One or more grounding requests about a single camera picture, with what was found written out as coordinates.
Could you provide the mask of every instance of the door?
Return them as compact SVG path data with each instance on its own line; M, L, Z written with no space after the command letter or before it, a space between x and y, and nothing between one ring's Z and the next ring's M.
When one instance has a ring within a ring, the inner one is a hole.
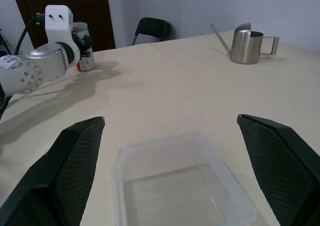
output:
M16 0L24 23L36 13L44 13L47 5L66 5L73 13L74 22L88 24L93 40L93 51L115 48L114 34L108 0ZM48 42L44 25L34 25L29 30L35 48Z

